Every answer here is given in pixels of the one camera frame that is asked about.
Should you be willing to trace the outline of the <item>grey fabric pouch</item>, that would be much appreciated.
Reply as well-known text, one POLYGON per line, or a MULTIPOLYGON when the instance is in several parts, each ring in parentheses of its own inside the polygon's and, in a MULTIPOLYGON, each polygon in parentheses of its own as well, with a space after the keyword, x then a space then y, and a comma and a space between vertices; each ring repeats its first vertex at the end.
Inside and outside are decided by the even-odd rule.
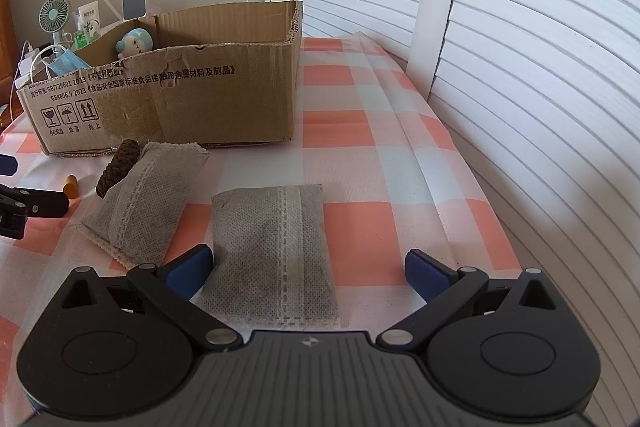
POLYGON ((137 164, 80 226, 89 241, 127 269, 162 263, 209 158, 195 143, 140 146, 137 164))
POLYGON ((196 304, 241 331, 340 325, 322 196, 320 184, 215 195, 217 266, 196 304))

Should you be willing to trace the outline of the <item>brown scrunchie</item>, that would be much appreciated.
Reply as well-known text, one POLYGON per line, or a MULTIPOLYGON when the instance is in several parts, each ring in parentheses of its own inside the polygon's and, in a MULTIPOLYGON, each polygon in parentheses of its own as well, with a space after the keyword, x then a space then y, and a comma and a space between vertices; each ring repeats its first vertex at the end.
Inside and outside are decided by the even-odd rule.
POLYGON ((140 153, 141 146, 136 140, 126 139, 120 143, 96 184, 96 195, 99 198, 103 198, 110 188, 126 178, 132 167, 137 164, 140 153))

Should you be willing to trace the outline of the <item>blue surgical face mask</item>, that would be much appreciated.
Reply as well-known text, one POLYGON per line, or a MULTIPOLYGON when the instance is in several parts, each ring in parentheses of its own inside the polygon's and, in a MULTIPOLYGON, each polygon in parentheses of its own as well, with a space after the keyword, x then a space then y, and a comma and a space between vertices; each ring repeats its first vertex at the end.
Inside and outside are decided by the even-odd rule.
POLYGON ((50 44, 38 51, 29 67, 28 82, 61 77, 91 66, 62 44, 50 44))

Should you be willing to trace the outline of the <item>blue white plush toy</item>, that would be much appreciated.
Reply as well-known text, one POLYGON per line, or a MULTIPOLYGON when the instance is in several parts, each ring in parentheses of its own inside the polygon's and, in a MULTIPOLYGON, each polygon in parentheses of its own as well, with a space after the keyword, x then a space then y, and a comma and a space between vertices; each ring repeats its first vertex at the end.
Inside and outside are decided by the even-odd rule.
POLYGON ((134 28, 122 36, 115 44, 118 58, 125 58, 136 54, 152 51, 153 38, 149 31, 143 28, 134 28))

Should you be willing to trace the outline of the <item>small orange toy foot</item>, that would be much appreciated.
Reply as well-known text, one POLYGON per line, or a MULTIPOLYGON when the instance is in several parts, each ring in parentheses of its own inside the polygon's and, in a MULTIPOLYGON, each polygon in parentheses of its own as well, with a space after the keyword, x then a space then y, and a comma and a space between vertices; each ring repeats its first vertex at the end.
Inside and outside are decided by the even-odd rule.
POLYGON ((79 197, 79 184, 78 184, 78 180, 76 178, 76 176, 74 176, 73 174, 70 174, 69 176, 66 176, 63 186, 62 186, 62 192, 69 198, 69 199, 78 199, 79 197))

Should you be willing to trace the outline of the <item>wooden headboard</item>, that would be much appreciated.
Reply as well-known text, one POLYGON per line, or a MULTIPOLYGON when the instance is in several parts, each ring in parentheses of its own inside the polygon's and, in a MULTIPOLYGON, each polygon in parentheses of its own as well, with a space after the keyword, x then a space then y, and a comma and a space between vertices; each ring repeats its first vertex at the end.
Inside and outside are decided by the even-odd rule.
POLYGON ((17 40, 10 0, 0 0, 0 78, 1 105, 8 104, 10 88, 18 60, 17 40))

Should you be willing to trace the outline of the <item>white power strip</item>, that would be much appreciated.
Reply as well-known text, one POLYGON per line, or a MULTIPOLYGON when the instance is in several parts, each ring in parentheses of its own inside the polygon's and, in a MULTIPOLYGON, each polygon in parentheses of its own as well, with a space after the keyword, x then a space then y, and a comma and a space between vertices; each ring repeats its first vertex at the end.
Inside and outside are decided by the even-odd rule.
POLYGON ((25 41, 22 46, 20 60, 17 64, 14 76, 14 88, 21 89, 26 82, 29 82, 31 75, 36 75, 42 69, 42 61, 37 57, 38 48, 34 48, 29 41, 25 41))

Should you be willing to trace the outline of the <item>checkered pink white tablecloth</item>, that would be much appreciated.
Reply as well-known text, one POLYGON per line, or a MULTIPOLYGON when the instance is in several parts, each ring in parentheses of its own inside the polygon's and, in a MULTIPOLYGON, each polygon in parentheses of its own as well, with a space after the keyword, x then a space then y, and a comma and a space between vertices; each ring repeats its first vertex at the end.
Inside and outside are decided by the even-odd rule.
MULTIPOLYGON (((363 35, 307 38, 299 67, 294 139, 213 150, 168 258, 210 242, 218 193, 320 184, 348 329, 377 334, 419 306, 404 277, 411 249, 450 267, 473 265, 502 279, 518 275, 506 234, 449 132, 379 46, 363 35)), ((64 218, 34 219, 22 239, 1 243, 1 421, 15 426, 29 414, 15 358, 43 308, 78 265, 102 275, 122 267, 79 230, 98 205, 94 187, 105 157, 44 155, 23 117, 2 134, 1 150, 18 161, 9 185, 57 190, 66 176, 76 176, 81 191, 64 218)))

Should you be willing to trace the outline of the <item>green sanitizer bottle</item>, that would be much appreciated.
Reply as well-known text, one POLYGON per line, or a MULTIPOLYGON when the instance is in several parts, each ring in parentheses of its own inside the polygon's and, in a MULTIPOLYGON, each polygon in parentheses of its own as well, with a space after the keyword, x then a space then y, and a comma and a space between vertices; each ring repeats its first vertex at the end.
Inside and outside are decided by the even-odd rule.
POLYGON ((94 40, 101 37, 101 26, 97 20, 78 20, 74 33, 75 48, 85 48, 94 40))

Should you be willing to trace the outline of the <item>green desk fan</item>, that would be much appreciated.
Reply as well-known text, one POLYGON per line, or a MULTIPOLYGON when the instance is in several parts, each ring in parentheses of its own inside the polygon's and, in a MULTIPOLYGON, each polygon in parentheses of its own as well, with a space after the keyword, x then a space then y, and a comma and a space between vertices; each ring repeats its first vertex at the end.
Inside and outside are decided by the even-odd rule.
POLYGON ((61 44, 69 17, 68 0, 46 0, 38 12, 38 24, 42 31, 51 35, 54 44, 61 44))

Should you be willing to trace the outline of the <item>white card sign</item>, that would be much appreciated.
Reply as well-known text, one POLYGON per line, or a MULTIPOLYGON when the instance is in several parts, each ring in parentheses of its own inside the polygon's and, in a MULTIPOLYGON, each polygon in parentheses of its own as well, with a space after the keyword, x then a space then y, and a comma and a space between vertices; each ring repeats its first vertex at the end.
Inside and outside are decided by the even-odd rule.
POLYGON ((82 24, 96 23, 101 27, 99 2, 91 1, 78 8, 78 17, 82 24))

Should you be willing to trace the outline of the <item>white grey phone stand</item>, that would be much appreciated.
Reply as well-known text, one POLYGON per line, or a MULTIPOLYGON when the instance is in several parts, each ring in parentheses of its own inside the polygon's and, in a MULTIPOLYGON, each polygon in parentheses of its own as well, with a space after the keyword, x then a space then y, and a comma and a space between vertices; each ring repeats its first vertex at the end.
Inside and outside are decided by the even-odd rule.
POLYGON ((110 0, 103 0, 108 9, 112 12, 116 20, 135 20, 136 18, 145 17, 146 0, 122 0, 120 8, 117 9, 110 0))

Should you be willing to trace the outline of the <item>brown cardboard box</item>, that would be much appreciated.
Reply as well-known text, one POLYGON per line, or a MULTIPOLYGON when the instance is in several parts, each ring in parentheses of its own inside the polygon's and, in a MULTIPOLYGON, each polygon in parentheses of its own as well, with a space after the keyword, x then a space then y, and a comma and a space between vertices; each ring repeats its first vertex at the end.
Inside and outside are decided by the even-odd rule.
POLYGON ((121 23, 77 51, 91 68, 17 95, 44 153, 99 155, 125 139, 205 147, 293 138, 304 6, 223 3, 121 23), (128 31, 152 51, 118 58, 128 31))

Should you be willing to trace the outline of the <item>white louvered closet door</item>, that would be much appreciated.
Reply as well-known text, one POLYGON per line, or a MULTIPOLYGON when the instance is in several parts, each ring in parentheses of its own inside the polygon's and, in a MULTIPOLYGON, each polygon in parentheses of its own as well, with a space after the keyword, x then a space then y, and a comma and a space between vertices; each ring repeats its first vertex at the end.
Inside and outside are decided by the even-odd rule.
POLYGON ((445 124, 523 265, 600 352, 600 426, 639 417, 639 0, 302 0, 363 30, 445 124))

